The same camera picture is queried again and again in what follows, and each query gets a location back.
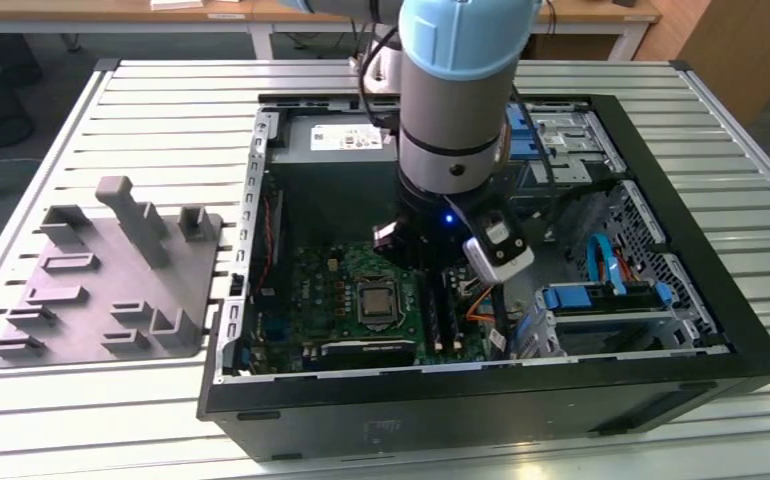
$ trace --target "floor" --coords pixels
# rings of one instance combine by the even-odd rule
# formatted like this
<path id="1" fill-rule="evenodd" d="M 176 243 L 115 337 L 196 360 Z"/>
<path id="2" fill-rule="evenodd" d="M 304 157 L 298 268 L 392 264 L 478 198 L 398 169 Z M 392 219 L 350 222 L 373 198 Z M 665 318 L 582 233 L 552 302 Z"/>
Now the floor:
<path id="1" fill-rule="evenodd" d="M 350 34 L 342 38 L 340 34 L 309 37 L 276 35 L 276 58 L 346 58 L 354 48 Z M 54 35 L 30 35 L 27 39 L 45 75 L 42 82 L 18 92 L 35 122 L 35 132 L 19 145 L 0 149 L 0 159 L 43 157 L 97 58 L 253 59 L 253 47 L 244 34 L 82 35 L 82 49 L 74 54 L 66 52 Z M 749 133 L 770 154 L 770 105 Z M 0 164 L 0 231 L 35 166 L 31 162 Z"/>

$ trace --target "black cable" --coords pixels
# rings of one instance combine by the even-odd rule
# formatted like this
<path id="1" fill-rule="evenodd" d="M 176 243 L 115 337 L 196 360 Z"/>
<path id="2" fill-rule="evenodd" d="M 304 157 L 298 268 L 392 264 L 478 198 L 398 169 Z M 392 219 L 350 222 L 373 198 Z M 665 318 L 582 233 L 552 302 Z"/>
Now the black cable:
<path id="1" fill-rule="evenodd" d="M 328 50 L 326 53 L 334 52 L 337 48 L 340 48 L 340 43 L 342 43 L 342 38 L 345 38 L 345 32 L 340 33 L 340 37 L 336 39 L 336 42 L 333 43 L 333 46 L 330 47 L 330 49 Z M 316 58 L 318 60 L 321 60 L 322 58 L 325 58 L 325 54 L 320 54 L 316 55 Z"/>
<path id="2" fill-rule="evenodd" d="M 397 31 L 398 27 L 393 26 L 393 28 L 389 29 L 389 32 L 386 32 L 384 37 L 381 37 L 381 40 L 372 49 L 372 52 L 369 52 L 369 54 L 362 59 L 362 64 L 360 66 L 360 71 L 357 75 L 357 88 L 360 90 L 358 94 L 360 94 L 360 101 L 362 103 L 362 109 L 366 112 L 369 123 L 372 124 L 372 126 L 377 128 L 381 128 L 382 124 L 381 120 L 372 114 L 372 107 L 369 106 L 369 99 L 366 98 L 366 87 L 364 85 L 364 77 L 366 76 L 366 71 L 369 70 L 369 64 L 372 63 L 372 59 L 377 56 L 378 53 L 381 53 L 381 50 L 386 46 L 386 42 L 389 42 L 389 39 L 393 38 L 393 35 L 396 35 Z M 372 24 L 372 36 L 374 37 L 374 24 Z"/>
<path id="3" fill-rule="evenodd" d="M 353 18 L 352 18 L 352 38 L 354 39 L 354 52 L 352 53 L 352 57 L 356 57 L 357 50 L 360 50 L 360 37 L 357 36 L 357 24 L 354 23 Z"/>
<path id="4" fill-rule="evenodd" d="M 546 0 L 546 6 L 549 7 L 549 35 L 556 35 L 556 5 L 553 5 L 553 0 Z"/>
<path id="5" fill-rule="evenodd" d="M 541 142 L 541 133 L 536 128 L 534 122 L 532 121 L 532 116 L 526 110 L 526 104 L 522 102 L 522 97 L 517 91 L 517 87 L 512 83 L 512 99 L 517 104 L 517 109 L 520 110 L 520 115 L 522 116 L 524 122 L 526 122 L 526 128 L 532 132 L 532 142 L 534 143 L 534 148 L 538 152 L 538 160 L 544 166 L 544 172 L 546 173 L 546 186 L 549 189 L 549 194 L 556 197 L 556 176 L 553 175 L 553 166 L 549 164 L 549 157 L 546 156 L 546 150 L 544 150 L 544 143 Z"/>
<path id="6" fill-rule="evenodd" d="M 372 53 L 372 42 L 374 41 L 374 27 L 376 26 L 377 26 L 377 24 L 373 23 L 372 24 L 372 31 L 369 32 L 369 41 L 366 42 L 366 48 L 362 49 L 364 58 L 366 58 L 369 56 L 369 53 Z"/>
<path id="7" fill-rule="evenodd" d="M 354 21 L 352 20 L 352 31 L 354 30 Z M 366 32 L 366 24 L 360 25 L 360 33 L 354 35 L 354 51 L 352 52 L 352 57 L 358 58 L 360 55 L 360 42 L 362 42 L 362 34 Z"/>
<path id="8" fill-rule="evenodd" d="M 301 33 L 301 32 L 294 32 L 292 35 L 296 35 L 306 40 L 313 40 L 314 38 L 318 37 L 318 35 L 321 35 L 321 33 Z"/>
<path id="9" fill-rule="evenodd" d="M 294 35 L 292 35 L 290 33 L 284 33 L 284 35 L 289 37 L 292 43 L 294 43 L 296 50 L 306 50 L 309 48 L 309 46 L 304 42 L 301 42 L 297 38 L 294 38 Z"/>

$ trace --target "aluminum table surface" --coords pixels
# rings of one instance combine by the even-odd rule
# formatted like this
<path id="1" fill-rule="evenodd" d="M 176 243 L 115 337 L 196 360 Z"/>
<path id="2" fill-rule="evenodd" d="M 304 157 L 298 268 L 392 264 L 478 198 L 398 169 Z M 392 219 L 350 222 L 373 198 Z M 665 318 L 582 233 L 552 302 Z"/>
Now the aluminum table surface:
<path id="1" fill-rule="evenodd" d="M 663 63 L 530 62 L 524 93 L 616 95 L 770 329 L 770 159 L 691 73 Z M 127 175 L 159 214 L 204 205 L 226 224 L 212 298 L 237 239 L 257 95 L 352 92 L 342 61 L 123 61 L 95 72 L 0 237 L 3 312 L 46 241 L 43 209 Z M 0 370 L 0 478 L 715 478 L 770 474 L 770 386 L 633 436 L 256 464 L 194 418 L 205 349 L 186 359 Z"/>

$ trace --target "blue cable clip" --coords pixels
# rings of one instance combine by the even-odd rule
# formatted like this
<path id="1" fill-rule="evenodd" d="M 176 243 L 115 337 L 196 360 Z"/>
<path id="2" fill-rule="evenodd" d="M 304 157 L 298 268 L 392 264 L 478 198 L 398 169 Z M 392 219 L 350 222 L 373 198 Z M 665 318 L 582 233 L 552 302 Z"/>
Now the blue cable clip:
<path id="1" fill-rule="evenodd" d="M 609 276 L 609 282 L 615 287 L 615 292 L 617 295 L 627 295 L 627 287 L 624 287 L 624 281 L 621 280 L 621 266 L 619 264 L 619 259 L 615 258 L 615 254 L 612 253 L 609 237 L 603 233 L 593 233 L 590 237 L 588 237 L 588 246 L 585 248 L 585 269 L 588 280 L 592 282 L 600 281 L 600 273 L 597 270 L 597 249 L 600 249 L 603 255 L 603 266 Z"/>
<path id="2" fill-rule="evenodd" d="M 664 282 L 656 282 L 653 286 L 656 290 L 656 294 L 660 296 L 660 300 L 663 301 L 663 305 L 671 307 L 675 303 L 675 295 L 672 294 L 672 287 L 668 286 Z"/>

